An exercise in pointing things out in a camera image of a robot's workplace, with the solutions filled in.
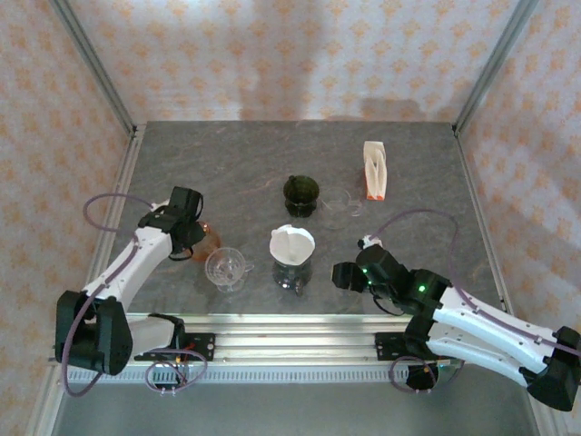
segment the glass handle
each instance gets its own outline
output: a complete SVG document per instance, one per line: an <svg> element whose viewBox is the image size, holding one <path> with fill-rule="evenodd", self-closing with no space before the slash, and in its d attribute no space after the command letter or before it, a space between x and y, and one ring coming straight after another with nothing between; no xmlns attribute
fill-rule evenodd
<svg viewBox="0 0 581 436"><path fill-rule="evenodd" d="M359 200L350 200L348 207L351 210L351 216L360 216L363 212L363 203Z"/></svg>

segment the dark green glass cup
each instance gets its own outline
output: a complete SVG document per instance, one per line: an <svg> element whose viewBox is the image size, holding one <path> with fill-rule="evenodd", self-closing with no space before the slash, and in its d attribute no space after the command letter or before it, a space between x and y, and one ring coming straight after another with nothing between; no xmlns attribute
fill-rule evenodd
<svg viewBox="0 0 581 436"><path fill-rule="evenodd" d="M292 175L282 188L290 216L307 218L317 209L319 185L307 175Z"/></svg>

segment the white funnel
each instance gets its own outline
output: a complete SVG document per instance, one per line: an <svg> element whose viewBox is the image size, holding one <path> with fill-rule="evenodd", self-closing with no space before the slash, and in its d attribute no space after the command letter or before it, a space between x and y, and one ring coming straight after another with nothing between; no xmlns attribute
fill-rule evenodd
<svg viewBox="0 0 581 436"><path fill-rule="evenodd" d="M271 254L284 265L302 265L315 250L315 238L305 229L290 224L271 232Z"/></svg>

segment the orange floral wallpaper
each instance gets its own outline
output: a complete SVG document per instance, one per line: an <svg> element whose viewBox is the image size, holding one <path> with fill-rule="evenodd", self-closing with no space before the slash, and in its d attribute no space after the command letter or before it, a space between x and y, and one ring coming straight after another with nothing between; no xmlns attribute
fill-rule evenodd
<svg viewBox="0 0 581 436"><path fill-rule="evenodd" d="M93 255L84 200L111 189L127 139L48 1L0 2L0 35L0 434L18 436L56 299Z"/></svg>
<svg viewBox="0 0 581 436"><path fill-rule="evenodd" d="M455 121L517 0L72 0L136 123Z"/></svg>
<svg viewBox="0 0 581 436"><path fill-rule="evenodd" d="M539 3L462 136L517 314L581 332L581 3ZM581 433L581 394L566 414Z"/></svg>

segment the metal frame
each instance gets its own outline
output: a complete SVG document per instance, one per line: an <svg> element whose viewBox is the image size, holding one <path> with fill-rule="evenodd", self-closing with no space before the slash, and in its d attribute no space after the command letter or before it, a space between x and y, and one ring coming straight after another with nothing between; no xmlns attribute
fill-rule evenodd
<svg viewBox="0 0 581 436"><path fill-rule="evenodd" d="M281 384L281 383L381 383L395 382L405 383L409 371L408 367L400 368L403 365L396 365L393 377L389 377L389 369L385 364L370 366L229 366L224 367L212 364L204 375L196 382L197 384ZM201 365L192 364L189 366L188 379L200 373ZM71 372L69 383L87 384L94 377L88 372ZM123 385L141 384L145 379L145 367L132 366L126 368L116 377L102 376L99 384L120 384L119 379L123 379ZM152 383L172 383L175 382L175 372L167 367L157 367L150 374Z"/></svg>
<svg viewBox="0 0 581 436"><path fill-rule="evenodd" d="M510 301L510 296L507 290L507 285L499 268L497 251L494 247L494 244L490 241L490 232L488 230L487 220L482 212L482 205L477 196L474 175L466 160L460 137L457 137L457 144L458 152L460 153L460 161L462 162L464 175L466 177L468 189L470 190L470 197L472 197L472 203L474 205L476 217L478 219L478 225L480 226L482 239L484 240L484 245L487 250L490 268L492 269L492 274L497 285L498 296L500 297L503 309L505 309L505 311L510 314L514 314L512 302ZM562 413L550 409L545 404L538 402L530 395L527 395L527 398L530 402L531 410L535 417L535 422L537 423L538 431L541 436L559 436L567 434Z"/></svg>
<svg viewBox="0 0 581 436"><path fill-rule="evenodd" d="M73 38L79 53L83 57L85 63L93 73L93 76L99 87L102 89L105 98L111 105L119 123L127 134L133 132L134 124L129 112L123 104L123 100L115 90L111 77L107 74L103 64L99 60L99 56L95 52L89 37L84 32L79 19L73 11L68 0L50 0L56 14L62 20L64 27L69 35Z"/></svg>
<svg viewBox="0 0 581 436"><path fill-rule="evenodd" d="M470 118L472 118L472 115L480 106L480 102L494 81L498 70L500 70L500 67L507 59L510 49L520 36L523 27L528 22L528 18L533 13L537 3L538 0L520 0L518 2L515 12L508 20L505 30L502 32L500 39L498 39L480 77L474 85L474 88L472 88L468 100L464 104L464 107L462 107L458 119L453 125L456 137L460 136L468 126Z"/></svg>
<svg viewBox="0 0 581 436"><path fill-rule="evenodd" d="M54 10L63 20L64 26L74 39L74 42L102 88L111 104L117 118L125 131L133 136L128 144L117 174L115 191L126 193L133 175L133 168L143 139L144 125L133 126L123 101L115 91L113 83L103 68L94 48L89 42L86 33L74 14L67 0L51 0ZM502 273L498 268L497 254L490 241L487 222L482 213L482 207L476 194L473 174L467 164L459 136L465 130L470 118L481 103L487 89L507 58L508 52L517 40L520 32L532 14L538 0L520 0L512 14L507 27L498 40L492 55L477 80L466 104L462 108L457 121L453 125L455 136L458 138L458 151L464 168L468 189L474 204L478 224L485 242L488 259L492 268L495 283L501 301L505 308L512 313L512 304L507 293L507 287ZM112 199L106 214L106 225L118 225L123 210L123 199ZM91 281L103 271L109 260L113 247L114 235L100 233L94 252L87 281ZM220 382L232 382L239 377L243 368L251 373L257 367L270 367L270 373L295 374L292 377L317 378L317 368L329 373L329 368L335 368L336 382L345 377L349 381L375 381L385 377L385 374L376 372L377 356L374 347L375 332L403 332L409 318L392 318L384 315L204 315L183 316L186 329L191 332L215 332L220 347L216 349L215 362L212 363L212 372L208 376L209 382L213 378ZM133 315L137 319L143 315ZM143 375L144 362L132 362L126 369L126 375L118 378L103 377L103 382L135 382ZM356 368L356 372L345 368ZM306 376L301 369L307 369ZM92 375L83 370L71 371L71 382L83 381ZM26 434L51 434L56 416L63 398L60 387L60 372L58 366L50 364L46 369L43 384L37 397L36 404L28 423ZM557 436L566 434L566 427L562 416L527 396L531 403L537 427L540 434Z"/></svg>
<svg viewBox="0 0 581 436"><path fill-rule="evenodd" d="M137 162L137 155L142 145L144 132L145 124L139 125L136 127L134 134L129 138L125 154L115 176L113 190L117 193L127 193L129 191L129 184L131 183L133 169ZM117 227L119 225L123 205L123 198L112 198L109 201L103 223L105 226ZM113 233L99 232L93 259L91 260L85 282L91 282L106 269L113 247L113 240ZM63 398L60 378L59 366L53 362L49 363L45 370L43 383L36 397L36 403L30 415L28 426L26 427L26 435L45 436L52 434L56 415L61 404L61 399Z"/></svg>

